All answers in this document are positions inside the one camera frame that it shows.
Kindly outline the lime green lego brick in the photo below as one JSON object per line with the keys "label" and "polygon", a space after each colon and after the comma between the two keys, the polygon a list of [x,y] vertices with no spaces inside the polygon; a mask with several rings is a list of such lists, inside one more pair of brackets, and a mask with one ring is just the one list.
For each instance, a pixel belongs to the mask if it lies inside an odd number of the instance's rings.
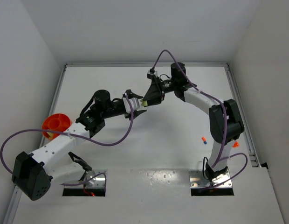
{"label": "lime green lego brick", "polygon": [[143,107],[147,107],[147,106],[148,106],[148,103],[147,103],[146,100],[141,100],[141,105],[142,105]]}

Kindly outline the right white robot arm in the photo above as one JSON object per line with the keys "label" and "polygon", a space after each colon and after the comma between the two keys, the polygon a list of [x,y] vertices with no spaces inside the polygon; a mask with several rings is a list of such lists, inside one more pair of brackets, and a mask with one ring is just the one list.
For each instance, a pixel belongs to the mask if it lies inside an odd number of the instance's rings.
{"label": "right white robot arm", "polygon": [[213,138],[211,156],[204,165],[204,177],[212,181],[227,172],[227,159],[232,144],[244,132],[244,124],[235,100],[221,101],[203,91],[186,76],[183,63],[171,64],[171,77],[162,80],[154,68],[147,73],[151,85],[142,100],[142,106],[159,105],[165,95],[174,92],[175,96],[191,104],[209,116],[210,133]]}

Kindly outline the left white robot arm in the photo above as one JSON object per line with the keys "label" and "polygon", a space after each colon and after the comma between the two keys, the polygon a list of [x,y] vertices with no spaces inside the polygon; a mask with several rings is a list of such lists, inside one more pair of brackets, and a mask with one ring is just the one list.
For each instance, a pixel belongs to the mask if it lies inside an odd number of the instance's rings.
{"label": "left white robot arm", "polygon": [[43,197],[49,190],[53,176],[50,169],[66,154],[86,140],[91,140],[105,126],[105,119],[124,115],[130,121],[142,114],[142,96],[126,90],[121,99],[111,100],[107,90],[98,90],[82,109],[79,117],[66,131],[45,146],[27,154],[17,155],[12,182],[32,201]]}

